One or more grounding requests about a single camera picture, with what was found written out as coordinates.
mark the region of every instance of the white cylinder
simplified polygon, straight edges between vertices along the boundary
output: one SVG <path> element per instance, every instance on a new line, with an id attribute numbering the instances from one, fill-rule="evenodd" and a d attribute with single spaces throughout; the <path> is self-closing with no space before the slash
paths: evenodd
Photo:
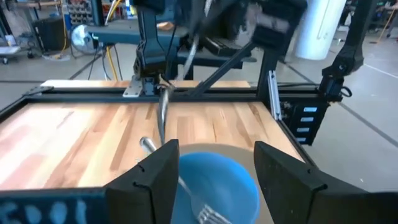
<path id="1" fill-rule="evenodd" d="M 309 1 L 298 38 L 296 56 L 310 60 L 326 58 L 346 0 Z"/>

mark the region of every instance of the fork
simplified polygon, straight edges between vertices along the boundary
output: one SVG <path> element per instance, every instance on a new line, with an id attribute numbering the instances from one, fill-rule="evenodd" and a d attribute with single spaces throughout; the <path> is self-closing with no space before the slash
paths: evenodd
<path id="1" fill-rule="evenodd" d="M 154 142 L 148 137 L 142 137 L 140 145 L 148 154 L 153 153 L 156 150 Z M 225 217 L 214 211 L 200 197 L 194 195 L 180 176 L 178 177 L 178 183 L 190 196 L 193 216 L 200 224 L 232 224 Z"/>

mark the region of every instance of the metal frame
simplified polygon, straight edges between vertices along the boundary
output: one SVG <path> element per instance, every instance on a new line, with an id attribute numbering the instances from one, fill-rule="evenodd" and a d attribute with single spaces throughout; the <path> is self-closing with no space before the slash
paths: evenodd
<path id="1" fill-rule="evenodd" d="M 268 76 L 271 71 L 274 74 L 276 67 L 276 54 L 264 54 L 263 62 L 273 61 L 275 63 L 262 63 L 261 74 L 257 88 L 210 88 L 212 84 L 217 82 L 235 62 L 239 62 L 250 48 L 255 45 L 249 43 L 242 51 L 236 53 L 228 62 L 220 67 L 211 77 L 201 82 L 195 88 L 176 88 L 171 102 L 261 102 L 267 108 L 270 108 L 270 89 Z M 158 103 L 159 95 L 141 95 L 138 97 L 123 97 L 126 88 L 58 88 L 52 86 L 40 86 L 31 89 L 25 93 L 20 99 L 13 102 L 8 107 L 0 111 L 0 123 L 7 120 L 8 117 L 18 112 L 25 105 L 30 103 Z M 311 101 L 317 99 L 325 102 L 326 99 L 319 96 L 314 87 L 283 87 L 277 91 L 282 101 Z M 296 148 L 303 160 L 311 165 L 316 166 L 305 149 L 296 140 L 288 127 L 281 119 L 275 119 L 280 128 L 289 138 L 290 142 Z"/>

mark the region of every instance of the wooden table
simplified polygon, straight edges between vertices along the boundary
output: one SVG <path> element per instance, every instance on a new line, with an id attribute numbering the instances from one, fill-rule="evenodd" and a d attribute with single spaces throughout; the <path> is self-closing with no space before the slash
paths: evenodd
<path id="1" fill-rule="evenodd" d="M 178 82 L 193 86 L 196 81 Z M 127 86 L 128 82 L 47 81 L 50 86 Z M 217 82 L 217 87 L 248 87 Z M 34 103 L 0 124 L 0 190 L 92 187 L 108 183 L 146 157 L 143 136 L 159 145 L 157 104 Z M 264 141 L 301 159 L 261 103 L 172 103 L 167 139 L 180 145 L 227 144 L 253 150 Z"/>

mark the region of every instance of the concrete floor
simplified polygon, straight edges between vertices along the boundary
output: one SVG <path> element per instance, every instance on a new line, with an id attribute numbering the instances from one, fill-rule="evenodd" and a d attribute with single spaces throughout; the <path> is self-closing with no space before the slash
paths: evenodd
<path id="1" fill-rule="evenodd" d="M 370 191 L 398 190 L 398 44 L 385 40 L 363 46 L 365 65 L 346 78 L 345 84 L 354 93 L 328 110 L 317 138 L 311 147 L 305 146 L 320 168 L 344 181 Z M 321 69 L 329 66 L 342 44 L 334 42 L 323 61 L 293 58 L 278 64 L 280 82 L 319 82 Z M 135 58 L 135 46 L 118 45 L 124 79 L 130 79 Z M 261 61 L 262 52 L 253 51 Z M 13 102 L 29 88 L 48 79 L 87 79 L 90 67 L 81 70 L 92 56 L 67 62 L 50 62 L 42 58 L 0 65 L 0 108 Z M 203 80 L 215 68 L 195 67 L 195 79 Z M 257 82 L 260 63 L 244 65 L 243 70 L 232 70 L 224 80 Z M 103 79 L 101 59 L 94 63 L 92 80 Z"/>

